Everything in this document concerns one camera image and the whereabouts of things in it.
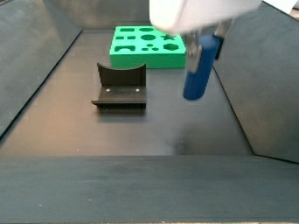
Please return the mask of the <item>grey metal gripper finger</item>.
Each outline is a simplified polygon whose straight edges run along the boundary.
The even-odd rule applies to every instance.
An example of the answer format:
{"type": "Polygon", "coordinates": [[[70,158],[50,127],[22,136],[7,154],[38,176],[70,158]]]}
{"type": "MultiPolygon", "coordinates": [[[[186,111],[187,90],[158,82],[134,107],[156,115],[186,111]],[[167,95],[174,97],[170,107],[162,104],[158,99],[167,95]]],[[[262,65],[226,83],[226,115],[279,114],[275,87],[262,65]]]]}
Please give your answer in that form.
{"type": "Polygon", "coordinates": [[[202,58],[202,44],[200,44],[200,32],[192,31],[184,36],[184,44],[186,44],[186,67],[191,73],[196,73],[199,69],[199,63],[202,58]]]}

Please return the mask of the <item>green grey gripper finger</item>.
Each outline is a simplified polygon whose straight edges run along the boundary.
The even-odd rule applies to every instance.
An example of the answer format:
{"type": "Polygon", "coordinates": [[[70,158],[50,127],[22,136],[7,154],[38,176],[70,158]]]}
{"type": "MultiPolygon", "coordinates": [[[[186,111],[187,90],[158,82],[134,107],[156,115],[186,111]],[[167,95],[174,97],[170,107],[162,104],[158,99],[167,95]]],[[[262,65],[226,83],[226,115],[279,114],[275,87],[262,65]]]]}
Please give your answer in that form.
{"type": "Polygon", "coordinates": [[[218,59],[220,57],[220,50],[222,50],[224,39],[228,35],[230,28],[231,28],[232,24],[234,24],[232,20],[222,21],[218,25],[215,32],[214,32],[214,36],[219,38],[219,49],[218,49],[215,59],[218,59]]]}

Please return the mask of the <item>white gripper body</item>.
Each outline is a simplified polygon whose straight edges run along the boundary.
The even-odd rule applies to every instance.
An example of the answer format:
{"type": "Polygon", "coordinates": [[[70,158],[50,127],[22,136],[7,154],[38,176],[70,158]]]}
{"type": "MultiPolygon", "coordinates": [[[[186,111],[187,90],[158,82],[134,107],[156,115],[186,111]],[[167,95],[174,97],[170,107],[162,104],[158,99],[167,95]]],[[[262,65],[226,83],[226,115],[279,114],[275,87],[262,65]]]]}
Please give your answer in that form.
{"type": "Polygon", "coordinates": [[[262,0],[150,0],[152,26],[184,34],[251,12],[262,0]]]}

